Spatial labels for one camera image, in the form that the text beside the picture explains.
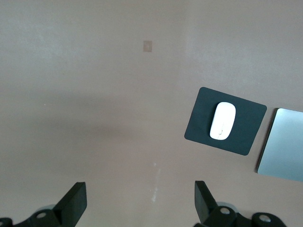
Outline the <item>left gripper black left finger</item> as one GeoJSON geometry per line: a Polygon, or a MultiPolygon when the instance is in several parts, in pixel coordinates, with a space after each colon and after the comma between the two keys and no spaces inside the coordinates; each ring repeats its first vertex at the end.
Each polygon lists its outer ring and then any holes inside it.
{"type": "Polygon", "coordinates": [[[52,208],[36,212],[30,218],[33,227],[74,227],[87,207],[86,183],[76,183],[52,208]]]}

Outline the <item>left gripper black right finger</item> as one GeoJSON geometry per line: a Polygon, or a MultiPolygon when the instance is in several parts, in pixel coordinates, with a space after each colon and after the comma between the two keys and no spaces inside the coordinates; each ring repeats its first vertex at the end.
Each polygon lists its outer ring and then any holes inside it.
{"type": "Polygon", "coordinates": [[[219,206],[204,181],[195,181],[195,208],[203,227],[234,227],[236,212],[219,206]]]}

